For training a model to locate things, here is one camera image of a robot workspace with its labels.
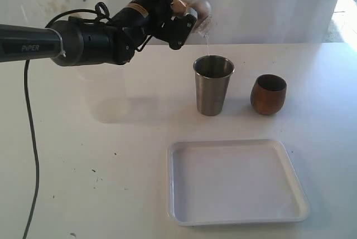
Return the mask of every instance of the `table surface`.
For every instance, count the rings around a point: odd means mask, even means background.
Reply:
[[[148,46],[131,63],[110,66],[115,73],[93,93],[126,92],[129,109],[120,121],[100,122],[90,113],[91,81],[80,79],[82,70],[48,59],[31,62],[40,192],[29,238],[356,237],[356,52],[342,43],[212,45],[210,52],[235,64],[216,117],[200,115],[195,104],[192,63],[206,46]],[[3,238],[22,237],[35,185],[23,64],[0,69]],[[288,83],[286,103],[275,116],[260,116],[249,103],[256,77],[267,73]],[[187,228],[169,219],[166,150],[172,143],[264,138],[285,145],[311,203],[307,220]]]

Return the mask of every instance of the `stainless steel cup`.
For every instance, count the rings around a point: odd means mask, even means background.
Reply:
[[[234,65],[221,56],[203,56],[194,62],[197,109],[214,116],[222,111],[225,94]]]

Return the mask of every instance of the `robotic arm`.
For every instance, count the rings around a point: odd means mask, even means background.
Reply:
[[[113,18],[109,18],[105,4],[99,2],[95,11],[72,11],[96,13],[96,19],[69,17],[67,21],[57,21],[70,12],[62,13],[46,29],[0,25],[0,62],[51,58],[60,66],[104,62],[124,65],[152,37],[179,50],[197,21],[197,12],[191,9],[182,17],[174,17],[172,2],[132,0]]]

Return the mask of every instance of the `tray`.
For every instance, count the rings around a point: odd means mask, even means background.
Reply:
[[[168,214],[180,226],[297,222],[310,212],[280,142],[180,142],[167,164]]]

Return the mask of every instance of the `wooden cup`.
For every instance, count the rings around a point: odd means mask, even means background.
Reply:
[[[250,103],[258,113],[272,115],[280,111],[285,102],[287,84],[276,75],[261,75],[255,81]]]

